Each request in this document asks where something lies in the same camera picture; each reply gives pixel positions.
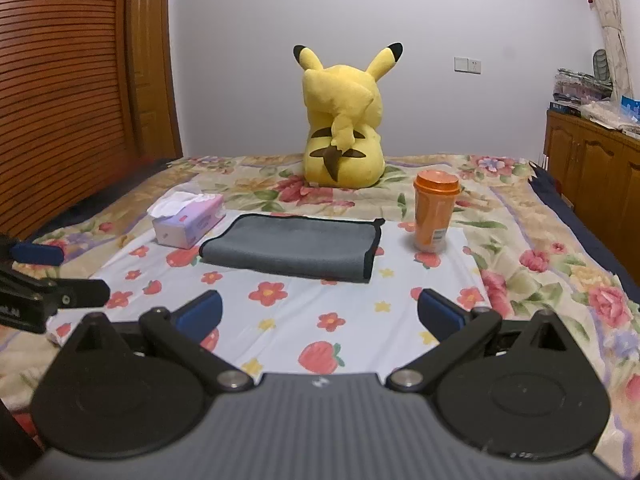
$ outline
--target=plush toy's ear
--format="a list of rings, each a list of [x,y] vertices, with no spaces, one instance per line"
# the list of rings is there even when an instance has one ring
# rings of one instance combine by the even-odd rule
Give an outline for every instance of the plush toy's ear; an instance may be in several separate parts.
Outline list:
[[[373,59],[367,73],[373,76],[376,81],[391,70],[402,55],[402,43],[394,43],[380,51]]]
[[[318,56],[314,54],[308,46],[296,45],[293,48],[293,55],[296,57],[298,64],[305,70],[310,68],[313,70],[322,70],[323,66],[318,59]]]

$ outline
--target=curtain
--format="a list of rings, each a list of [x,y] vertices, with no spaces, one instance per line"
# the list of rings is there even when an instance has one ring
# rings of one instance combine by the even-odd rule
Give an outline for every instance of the curtain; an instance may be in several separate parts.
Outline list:
[[[623,95],[633,96],[626,65],[625,36],[622,31],[619,0],[593,0],[600,17],[609,71],[613,83],[612,100],[620,102]]]

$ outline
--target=yellow plush toy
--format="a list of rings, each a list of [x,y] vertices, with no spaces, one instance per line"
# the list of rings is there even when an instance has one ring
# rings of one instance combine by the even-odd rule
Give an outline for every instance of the yellow plush toy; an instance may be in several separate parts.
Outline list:
[[[376,128],[382,120],[382,99],[376,82],[396,64],[402,45],[382,50],[363,72],[347,65],[324,68],[306,46],[293,49],[300,66],[309,136],[304,157],[305,178],[323,187],[359,189],[375,184],[385,159]]]

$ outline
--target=white wall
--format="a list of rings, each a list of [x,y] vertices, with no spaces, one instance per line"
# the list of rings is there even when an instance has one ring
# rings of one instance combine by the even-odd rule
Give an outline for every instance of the white wall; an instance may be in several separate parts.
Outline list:
[[[640,0],[620,0],[620,8],[629,77],[635,94],[634,99],[640,100]]]
[[[599,38],[586,0],[169,4],[188,155],[301,152],[307,125],[293,46],[311,47],[325,66],[364,69],[384,46],[401,41],[401,60],[380,81],[387,155],[537,158],[556,69],[591,72]],[[455,73],[454,56],[481,60],[482,75]]]

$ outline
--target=floral bedspread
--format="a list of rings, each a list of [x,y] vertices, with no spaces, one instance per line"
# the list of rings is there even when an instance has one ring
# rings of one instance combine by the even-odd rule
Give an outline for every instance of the floral bedspread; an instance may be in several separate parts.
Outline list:
[[[476,155],[388,158],[385,174],[361,190],[308,187],[300,155],[184,158],[95,218],[40,242],[65,250],[59,269],[18,266],[37,276],[89,276],[151,227],[146,208],[169,187],[195,179],[224,194],[228,208],[272,213],[402,222],[411,231],[412,180],[447,164],[463,183],[452,225],[464,229],[492,307],[504,317],[555,310],[606,384],[612,417],[596,454],[625,478],[640,470],[640,313],[620,281],[583,250],[570,229],[528,184],[526,161]],[[473,297],[466,298],[470,303]],[[0,328],[0,396],[11,409],[27,405],[55,348],[42,336]]]

